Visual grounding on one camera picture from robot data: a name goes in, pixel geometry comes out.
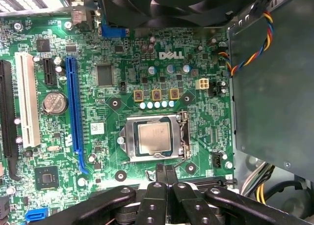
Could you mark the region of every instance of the blue sata port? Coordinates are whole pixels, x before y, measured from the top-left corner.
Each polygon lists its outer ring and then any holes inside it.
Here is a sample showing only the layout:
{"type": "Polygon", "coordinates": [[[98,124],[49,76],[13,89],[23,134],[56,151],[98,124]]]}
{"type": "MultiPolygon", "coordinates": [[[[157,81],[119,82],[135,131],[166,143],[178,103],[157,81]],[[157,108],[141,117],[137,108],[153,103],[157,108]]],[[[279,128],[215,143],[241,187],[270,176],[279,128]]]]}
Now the blue sata port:
{"type": "Polygon", "coordinates": [[[48,208],[31,209],[25,214],[25,219],[28,222],[40,221],[48,217],[48,208]]]}

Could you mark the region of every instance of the electrolytic capacitor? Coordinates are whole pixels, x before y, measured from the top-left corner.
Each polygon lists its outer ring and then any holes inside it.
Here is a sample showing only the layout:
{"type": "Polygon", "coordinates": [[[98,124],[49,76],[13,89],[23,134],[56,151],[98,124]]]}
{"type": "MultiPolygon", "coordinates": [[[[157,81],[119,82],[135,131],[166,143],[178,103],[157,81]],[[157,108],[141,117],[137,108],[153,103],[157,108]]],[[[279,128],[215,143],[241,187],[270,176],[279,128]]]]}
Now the electrolytic capacitor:
{"type": "Polygon", "coordinates": [[[58,74],[61,75],[61,76],[64,76],[64,75],[65,75],[65,70],[64,70],[64,68],[62,68],[61,66],[55,67],[54,70],[55,70],[56,73],[58,73],[58,74]]]}
{"type": "Polygon", "coordinates": [[[148,73],[149,73],[150,75],[155,75],[155,74],[156,74],[156,68],[153,67],[153,66],[150,66],[150,67],[148,68],[148,73]]]}

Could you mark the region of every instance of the capacitor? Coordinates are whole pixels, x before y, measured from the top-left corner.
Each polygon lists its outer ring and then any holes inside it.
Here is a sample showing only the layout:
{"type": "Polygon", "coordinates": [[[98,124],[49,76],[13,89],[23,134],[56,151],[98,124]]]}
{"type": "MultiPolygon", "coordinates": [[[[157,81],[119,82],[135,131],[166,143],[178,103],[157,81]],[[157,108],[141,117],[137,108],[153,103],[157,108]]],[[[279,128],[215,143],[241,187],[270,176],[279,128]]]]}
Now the capacitor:
{"type": "Polygon", "coordinates": [[[164,107],[164,108],[166,108],[166,107],[168,106],[168,102],[162,101],[161,106],[164,107]]]}
{"type": "Polygon", "coordinates": [[[149,44],[148,46],[148,53],[152,54],[155,52],[154,46],[152,44],[149,44]]]}
{"type": "Polygon", "coordinates": [[[58,56],[56,58],[54,58],[53,63],[57,66],[64,66],[63,59],[61,57],[58,57],[58,56]]]}
{"type": "Polygon", "coordinates": [[[141,104],[139,104],[140,109],[145,109],[146,108],[146,104],[145,102],[141,102],[141,104]]]}
{"type": "Polygon", "coordinates": [[[6,189],[6,193],[10,196],[10,195],[14,195],[16,193],[16,189],[15,187],[11,186],[11,187],[8,187],[6,189]]]}
{"type": "Polygon", "coordinates": [[[23,143],[23,138],[22,137],[15,138],[15,143],[16,144],[22,144],[23,143]]]}
{"type": "Polygon", "coordinates": [[[191,67],[188,64],[186,64],[183,66],[182,71],[183,73],[188,74],[191,71],[191,67]]]}
{"type": "Polygon", "coordinates": [[[147,45],[143,44],[141,46],[141,52],[142,52],[142,54],[146,54],[147,53],[147,45]]]}
{"type": "Polygon", "coordinates": [[[21,119],[20,118],[15,118],[14,119],[14,124],[15,125],[20,125],[21,124],[21,119]]]}
{"type": "Polygon", "coordinates": [[[167,73],[173,74],[175,72],[175,67],[172,64],[167,65],[167,73]]]}
{"type": "Polygon", "coordinates": [[[93,162],[95,162],[96,158],[97,158],[97,155],[95,153],[91,153],[88,156],[88,162],[93,163],[93,162]]]}
{"type": "Polygon", "coordinates": [[[50,92],[44,99],[44,113],[63,114],[68,108],[67,97],[61,92],[50,92]]]}
{"type": "Polygon", "coordinates": [[[154,103],[154,106],[155,106],[156,109],[160,108],[160,102],[159,102],[159,101],[156,101],[156,102],[154,103]]]}
{"type": "Polygon", "coordinates": [[[174,101],[169,101],[168,105],[169,105],[169,107],[174,107],[175,106],[175,102],[174,101]]]}
{"type": "Polygon", "coordinates": [[[33,62],[42,64],[42,59],[39,56],[33,56],[33,62]]]}
{"type": "Polygon", "coordinates": [[[83,177],[79,178],[79,179],[78,179],[78,186],[79,186],[79,187],[83,187],[83,186],[85,186],[85,185],[86,185],[86,180],[85,180],[85,178],[83,178],[83,177]]]}
{"type": "Polygon", "coordinates": [[[64,70],[64,68],[62,68],[61,66],[55,67],[54,70],[55,70],[55,72],[58,73],[59,75],[62,75],[62,76],[65,75],[65,70],[64,70]]]}
{"type": "Polygon", "coordinates": [[[149,43],[155,45],[156,43],[156,38],[154,36],[150,37],[149,43]]]}
{"type": "Polygon", "coordinates": [[[147,108],[152,109],[152,108],[153,108],[153,106],[154,106],[154,105],[153,105],[153,103],[152,103],[152,102],[148,102],[148,103],[147,103],[147,108]]]}
{"type": "Polygon", "coordinates": [[[155,74],[156,74],[156,69],[155,69],[155,67],[150,66],[150,67],[148,68],[148,73],[149,73],[150,75],[155,75],[155,74]]]}

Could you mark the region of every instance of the blue pci express slot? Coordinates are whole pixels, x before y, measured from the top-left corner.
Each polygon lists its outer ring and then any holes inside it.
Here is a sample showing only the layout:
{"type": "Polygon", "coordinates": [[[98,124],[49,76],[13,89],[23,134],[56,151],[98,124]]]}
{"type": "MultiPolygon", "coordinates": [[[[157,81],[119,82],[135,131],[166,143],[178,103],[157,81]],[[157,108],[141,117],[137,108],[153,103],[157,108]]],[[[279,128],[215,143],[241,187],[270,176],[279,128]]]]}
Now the blue pci express slot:
{"type": "Polygon", "coordinates": [[[82,117],[79,101],[79,81],[77,74],[77,61],[74,57],[65,58],[68,98],[70,106],[71,134],[73,150],[78,154],[79,169],[82,173],[88,174],[84,162],[84,145],[83,145],[83,129],[82,117]]]}

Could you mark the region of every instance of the cable bundle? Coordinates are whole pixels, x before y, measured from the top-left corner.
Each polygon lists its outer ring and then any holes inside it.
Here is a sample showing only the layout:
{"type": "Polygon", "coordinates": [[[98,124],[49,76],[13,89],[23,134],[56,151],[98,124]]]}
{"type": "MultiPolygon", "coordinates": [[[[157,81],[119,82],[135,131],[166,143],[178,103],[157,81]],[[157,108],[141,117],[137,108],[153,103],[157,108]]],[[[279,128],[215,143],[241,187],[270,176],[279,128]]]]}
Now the cable bundle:
{"type": "Polygon", "coordinates": [[[267,20],[267,24],[268,24],[268,28],[267,28],[267,36],[266,39],[262,45],[262,47],[260,48],[259,51],[255,52],[254,54],[252,54],[247,60],[243,61],[242,63],[236,65],[235,67],[232,68],[231,66],[231,61],[230,61],[230,57],[226,52],[220,52],[218,53],[219,55],[223,56],[223,58],[226,60],[226,64],[227,67],[231,73],[231,76],[233,76],[235,74],[235,72],[239,69],[241,69],[243,66],[248,65],[249,63],[251,63],[253,60],[255,60],[257,57],[259,57],[263,52],[265,52],[272,40],[273,40],[273,33],[274,33],[274,27],[273,27],[273,19],[270,15],[270,13],[268,11],[265,11],[263,13],[263,16],[266,18],[267,20]]]}

